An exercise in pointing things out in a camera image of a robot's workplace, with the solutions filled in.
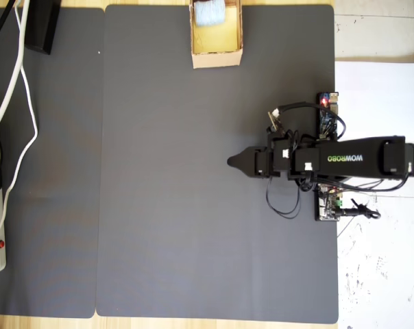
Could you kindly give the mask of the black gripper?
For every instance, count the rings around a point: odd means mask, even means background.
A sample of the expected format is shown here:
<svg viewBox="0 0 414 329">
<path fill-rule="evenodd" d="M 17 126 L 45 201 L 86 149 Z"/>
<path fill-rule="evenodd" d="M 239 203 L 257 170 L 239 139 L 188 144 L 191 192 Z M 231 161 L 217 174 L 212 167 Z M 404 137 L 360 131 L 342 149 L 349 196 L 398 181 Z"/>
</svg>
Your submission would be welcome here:
<svg viewBox="0 0 414 329">
<path fill-rule="evenodd" d="M 247 177 L 273 177 L 271 150 L 268 147 L 247 147 L 239 154 L 227 159 L 229 167 L 238 169 Z"/>
</svg>

